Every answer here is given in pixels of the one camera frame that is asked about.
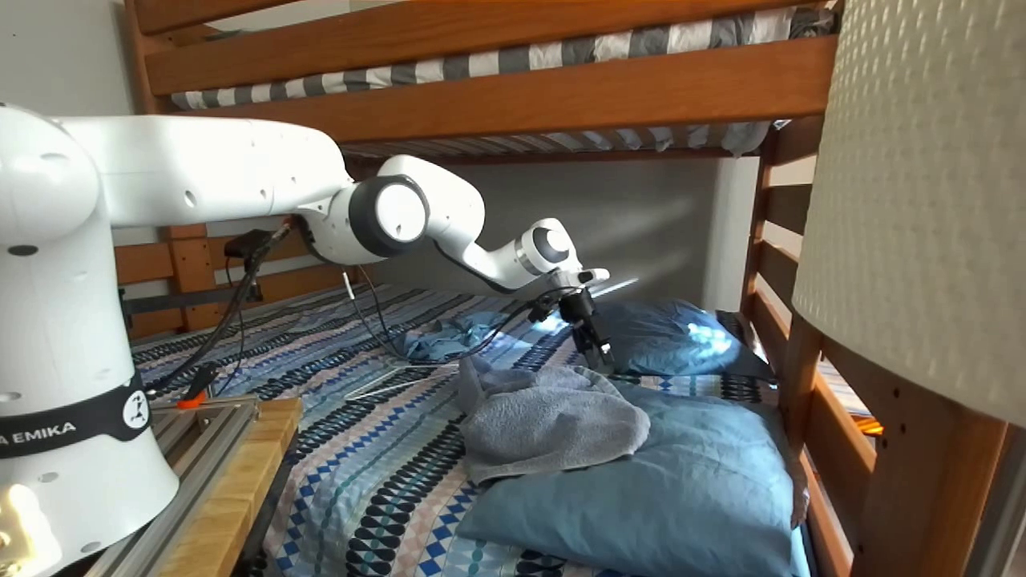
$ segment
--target bedsheet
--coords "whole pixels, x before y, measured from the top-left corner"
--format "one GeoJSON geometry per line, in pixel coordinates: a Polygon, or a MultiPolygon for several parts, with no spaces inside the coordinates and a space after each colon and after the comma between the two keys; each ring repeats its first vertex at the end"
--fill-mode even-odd
{"type": "MultiPolygon", "coordinates": [[[[502,294],[397,285],[370,289],[356,302],[326,290],[242,315],[242,326],[208,353],[219,365],[211,392],[222,397],[301,397],[293,472],[281,497],[265,502],[265,573],[609,573],[455,534],[474,502],[455,427],[455,363],[418,365],[405,353],[410,335],[451,326],[451,317],[506,308],[502,294]]],[[[168,374],[197,343],[201,334],[139,343],[142,382],[168,374]]],[[[477,360],[506,368],[584,363],[559,319],[515,319],[477,360]]],[[[751,374],[620,382],[764,406],[777,392],[751,374]]]]}

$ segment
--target light blue towel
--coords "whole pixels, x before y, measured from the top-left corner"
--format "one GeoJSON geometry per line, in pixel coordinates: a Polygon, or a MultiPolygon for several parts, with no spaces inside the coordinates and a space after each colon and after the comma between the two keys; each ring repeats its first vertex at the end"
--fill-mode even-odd
{"type": "Polygon", "coordinates": [[[502,319],[501,310],[469,310],[425,330],[405,334],[407,363],[438,365],[455,355],[472,353],[488,341],[488,334],[502,319]]]}
{"type": "Polygon", "coordinates": [[[614,461],[648,438],[648,413],[575,365],[521,372],[461,360],[458,405],[474,485],[614,461]]]}

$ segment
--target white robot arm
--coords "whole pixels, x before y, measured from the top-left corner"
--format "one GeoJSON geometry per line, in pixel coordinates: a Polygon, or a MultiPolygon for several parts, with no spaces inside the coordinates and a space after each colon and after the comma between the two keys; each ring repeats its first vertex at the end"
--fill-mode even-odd
{"type": "Polygon", "coordinates": [[[548,280],[586,304],[555,219],[501,251],[477,246],[484,202],[455,174],[391,157],[351,181],[314,131],[239,117],[60,117],[0,107],[0,573],[51,573],[148,520],[175,493],[135,382],[113,228],[304,219],[333,264],[436,242],[498,289],[548,280]]]}

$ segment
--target mattress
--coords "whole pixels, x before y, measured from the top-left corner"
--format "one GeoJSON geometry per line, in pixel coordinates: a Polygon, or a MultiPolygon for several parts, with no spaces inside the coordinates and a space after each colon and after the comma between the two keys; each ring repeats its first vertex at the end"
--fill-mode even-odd
{"type": "MultiPolygon", "coordinates": [[[[173,93],[180,108],[225,108],[251,102],[314,100],[326,93],[393,91],[418,82],[451,82],[498,75],[530,75],[550,67],[605,64],[624,56],[661,56],[687,51],[710,51],[731,45],[765,45],[799,36],[822,36],[834,29],[829,8],[764,8],[704,21],[671,21],[652,29],[628,29],[591,38],[565,38],[548,45],[513,45],[501,51],[448,55],[429,61],[405,61],[370,71],[331,71],[314,76],[293,76],[274,82],[219,85],[173,93]]],[[[445,139],[445,140],[402,140],[389,148],[360,144],[351,152],[384,157],[389,152],[407,154],[605,154],[605,152],[676,152],[676,148],[722,148],[751,154],[765,139],[768,122],[728,122],[728,125],[674,125],[674,127],[605,127],[605,131],[541,131],[502,139],[445,139]]]]}
{"type": "MultiPolygon", "coordinates": [[[[501,322],[511,319],[506,310],[506,294],[382,285],[351,302],[326,290],[247,310],[211,346],[204,363],[219,365],[215,394],[299,397],[304,409],[285,491],[265,502],[265,573],[602,573],[455,533],[474,505],[474,485],[465,475],[455,363],[442,363],[445,353],[477,350],[506,368],[584,365],[560,319],[501,322]],[[455,326],[448,319],[474,315],[481,322],[445,335],[455,326]]],[[[135,343],[142,382],[175,368],[201,341],[204,334],[182,334],[135,343]]],[[[674,397],[777,400],[772,382],[751,374],[620,382],[674,397]]],[[[796,567],[806,573],[801,533],[796,567]]]]}

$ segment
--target wooden slat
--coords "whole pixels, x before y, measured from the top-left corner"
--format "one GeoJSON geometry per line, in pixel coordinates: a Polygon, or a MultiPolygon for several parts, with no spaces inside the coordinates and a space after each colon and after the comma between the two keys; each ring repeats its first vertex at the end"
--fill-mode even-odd
{"type": "Polygon", "coordinates": [[[226,20],[293,0],[139,0],[139,29],[148,36],[226,20]]]}
{"type": "Polygon", "coordinates": [[[173,277],[168,242],[116,246],[119,285],[157,282],[173,277]]]}
{"type": "Polygon", "coordinates": [[[793,335],[796,310],[772,290],[772,285],[764,277],[756,277],[751,282],[751,290],[756,302],[764,302],[764,308],[768,310],[768,317],[782,330],[782,335],[793,335]]]}
{"type": "Polygon", "coordinates": [[[761,343],[772,363],[772,368],[786,365],[786,330],[772,319],[768,308],[764,304],[761,294],[751,294],[746,299],[746,310],[751,310],[751,322],[756,326],[761,334],[761,343]]]}
{"type": "Polygon", "coordinates": [[[751,282],[754,277],[761,272],[761,242],[764,242],[764,221],[765,221],[765,208],[768,208],[768,164],[765,164],[765,154],[768,154],[772,140],[765,140],[761,148],[761,174],[756,174],[756,193],[754,193],[754,202],[751,202],[751,233],[746,233],[746,253],[745,253],[745,282],[739,282],[739,315],[746,315],[746,290],[751,290],[751,282]]]}
{"type": "Polygon", "coordinates": [[[335,140],[739,122],[822,111],[829,64],[834,38],[799,38],[304,102],[230,107],[211,114],[314,125],[335,140]]]}
{"type": "Polygon", "coordinates": [[[150,71],[148,56],[157,51],[168,51],[169,45],[160,38],[150,38],[139,29],[139,2],[142,0],[126,0],[126,45],[127,45],[127,67],[131,67],[131,96],[139,111],[160,111],[160,100],[153,96],[150,85],[150,71]]]}
{"type": "Polygon", "coordinates": [[[187,317],[182,310],[150,310],[150,315],[135,315],[131,317],[131,326],[127,326],[127,335],[131,341],[145,341],[145,335],[153,335],[153,334],[175,334],[187,326],[187,317]]]}
{"type": "Polygon", "coordinates": [[[768,188],[812,187],[813,181],[813,164],[818,164],[818,157],[799,157],[793,164],[772,164],[768,168],[768,188]]]}
{"type": "Polygon", "coordinates": [[[204,330],[204,326],[215,326],[222,317],[225,317],[225,304],[195,304],[195,308],[187,308],[182,330],[204,330]]]}
{"type": "Polygon", "coordinates": [[[242,443],[230,453],[230,461],[187,520],[182,534],[168,545],[150,573],[222,577],[234,571],[247,533],[295,437],[299,413],[299,400],[269,400],[260,406],[260,420],[251,424],[242,443]]]}
{"type": "Polygon", "coordinates": [[[864,505],[864,488],[874,464],[860,427],[837,405],[829,383],[818,382],[808,405],[808,453],[834,501],[837,520],[849,542],[860,542],[860,521],[864,505]]]}
{"type": "Polygon", "coordinates": [[[808,497],[812,497],[808,521],[812,521],[812,539],[813,539],[822,571],[823,571],[823,577],[849,577],[854,545],[845,542],[844,526],[834,513],[834,502],[806,454],[801,454],[801,472],[806,472],[808,497]]]}
{"type": "Polygon", "coordinates": [[[341,265],[309,265],[309,268],[260,277],[260,299],[281,302],[295,294],[326,290],[333,285],[342,285],[341,265]]]}
{"type": "Polygon", "coordinates": [[[180,290],[204,290],[215,285],[211,261],[204,239],[180,239],[169,242],[175,289],[180,290]]]}
{"type": "Polygon", "coordinates": [[[806,251],[806,236],[790,231],[790,228],[780,228],[772,221],[764,221],[761,228],[761,242],[768,242],[777,246],[780,253],[786,253],[790,261],[801,264],[801,251],[806,251]]]}
{"type": "Polygon", "coordinates": [[[793,164],[812,157],[822,148],[823,114],[801,114],[786,125],[768,152],[768,164],[793,164]]]}
{"type": "Polygon", "coordinates": [[[168,239],[204,239],[204,223],[180,223],[163,231],[168,239]]]}
{"type": "MultiPolygon", "coordinates": [[[[370,157],[370,159],[382,159],[382,157],[391,157],[391,154],[418,154],[418,157],[429,157],[429,159],[438,159],[445,168],[455,168],[455,164],[592,164],[592,159],[602,159],[602,164],[631,164],[631,159],[652,159],[654,157],[654,148],[642,148],[642,152],[519,152],[519,154],[511,154],[502,148],[481,148],[481,140],[469,140],[469,148],[474,154],[448,154],[442,148],[433,148],[429,152],[412,152],[418,144],[407,144],[407,140],[382,140],[382,144],[347,144],[347,154],[360,154],[360,157],[370,157]]],[[[707,144],[707,148],[683,148],[683,140],[676,140],[676,148],[671,152],[661,152],[663,159],[715,159],[715,157],[733,157],[731,152],[717,148],[717,144],[707,144]]]]}
{"type": "MultiPolygon", "coordinates": [[[[168,14],[225,14],[230,2],[263,0],[150,0],[168,14]]],[[[182,51],[153,55],[148,61],[157,93],[180,93],[195,85],[234,85],[281,76],[309,76],[320,71],[360,71],[375,64],[397,64],[436,55],[469,55],[502,45],[559,43],[592,32],[620,32],[656,21],[707,20],[722,14],[790,5],[796,0],[488,0],[488,2],[393,2],[317,21],[237,36],[182,51]]],[[[150,8],[142,14],[148,32],[163,29],[169,16],[153,25],[150,8]]]]}
{"type": "Polygon", "coordinates": [[[790,355],[780,368],[780,409],[793,445],[808,437],[808,405],[813,394],[813,368],[822,363],[822,334],[801,317],[793,317],[790,355]]]}

